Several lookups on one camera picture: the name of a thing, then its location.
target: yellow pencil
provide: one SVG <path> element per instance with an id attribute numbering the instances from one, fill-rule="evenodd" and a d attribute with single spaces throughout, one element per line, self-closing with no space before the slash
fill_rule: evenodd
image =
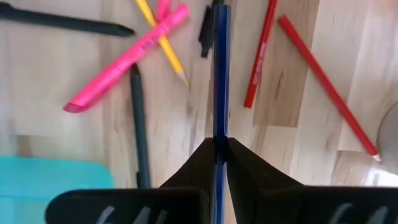
<path id="1" fill-rule="evenodd" d="M 147 22 L 152 27 L 156 26 L 155 17 L 153 15 L 148 3 L 146 2 L 146 0 L 136 0 L 136 3 L 139 6 L 142 13 L 144 14 Z M 163 36 L 159 39 L 159 44 L 162 47 L 164 54 L 166 54 L 167 58 L 169 59 L 170 63 L 172 64 L 177 75 L 184 81 L 186 86 L 188 86 L 188 81 L 185 78 L 184 69 L 181 65 L 180 60 L 177 58 L 176 54 L 174 53 L 174 50 L 173 50 L 172 46 L 170 45 L 170 42 L 167 40 L 167 38 L 165 36 Z"/>

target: wooden floor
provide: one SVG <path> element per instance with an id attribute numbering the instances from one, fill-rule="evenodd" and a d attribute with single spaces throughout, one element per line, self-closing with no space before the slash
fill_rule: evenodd
<path id="1" fill-rule="evenodd" d="M 13 0 L 15 7 L 101 19 L 133 27 L 132 38 L 0 22 L 0 153 L 94 161 L 118 187 L 135 187 L 136 145 L 129 77 L 92 110 L 62 106 L 149 26 L 133 0 Z M 197 41 L 205 1 L 175 0 L 191 19 L 170 35 L 187 88 L 160 47 L 142 70 L 154 186 L 167 180 L 212 134 L 212 59 Z M 153 9 L 156 0 L 150 0 Z M 254 108 L 243 107 L 267 1 L 230 0 L 233 10 L 229 135 L 304 184 L 397 185 L 363 152 L 307 64 L 275 24 Z M 398 1 L 279 0 L 286 14 L 376 143 L 398 101 Z M 227 205 L 227 223 L 233 222 Z"/>

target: red pencil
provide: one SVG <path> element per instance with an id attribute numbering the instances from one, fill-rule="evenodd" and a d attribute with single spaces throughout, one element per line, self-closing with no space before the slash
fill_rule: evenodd
<path id="1" fill-rule="evenodd" d="M 253 69 L 251 71 L 248 92 L 246 93 L 246 99 L 244 101 L 244 107 L 246 108 L 252 107 L 254 96 L 256 95 L 257 86 L 261 80 L 262 63 L 264 61 L 264 55 L 266 53 L 271 28 L 274 23 L 277 2 L 277 0 L 269 0 L 268 3 L 267 13 L 261 31 L 261 38 L 257 47 L 256 59 L 254 61 Z"/>
<path id="2" fill-rule="evenodd" d="M 358 137 L 358 139 L 361 141 L 365 150 L 373 157 L 373 159 L 380 162 L 381 159 L 376 147 L 372 144 L 365 132 L 362 130 L 354 115 L 348 109 L 341 96 L 337 93 L 335 87 L 331 84 L 321 66 L 319 66 L 319 63 L 315 60 L 315 57 L 312 55 L 311 51 L 305 46 L 304 41 L 295 30 L 293 24 L 286 16 L 281 16 L 278 20 L 278 23 L 296 46 L 304 60 L 307 61 L 314 75 L 318 78 L 325 91 L 329 94 L 330 99 L 339 109 L 341 115 L 343 115 L 344 119 L 349 124 L 356 137 Z"/>

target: black pen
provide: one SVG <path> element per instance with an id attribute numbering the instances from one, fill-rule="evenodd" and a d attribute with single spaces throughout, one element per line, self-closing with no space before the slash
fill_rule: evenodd
<path id="1" fill-rule="evenodd" d="M 134 34 L 132 29 L 119 24 L 26 11 L 16 9 L 6 2 L 0 2 L 0 19 L 108 35 L 129 36 Z"/>
<path id="2" fill-rule="evenodd" d="M 141 75 L 137 64 L 131 67 L 131 99 L 136 127 L 136 143 L 138 155 L 137 184 L 139 189 L 150 188 L 150 170 L 148 161 L 148 147 L 145 129 L 144 94 L 142 92 Z"/>
<path id="3" fill-rule="evenodd" d="M 224 4 L 224 0 L 213 0 L 212 6 L 207 6 L 205 16 L 201 24 L 199 42 L 201 44 L 201 57 L 207 58 L 209 50 L 213 46 L 214 41 L 214 15 L 213 7 L 217 4 Z"/>

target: blue pencil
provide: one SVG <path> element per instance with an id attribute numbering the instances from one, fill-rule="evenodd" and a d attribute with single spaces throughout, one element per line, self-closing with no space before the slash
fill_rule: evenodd
<path id="1" fill-rule="evenodd" d="M 224 222 L 225 161 L 228 151 L 228 87 L 231 8 L 226 5 L 215 5 L 214 22 L 213 139 L 217 148 L 217 158 L 212 219 L 213 223 L 222 224 Z"/>

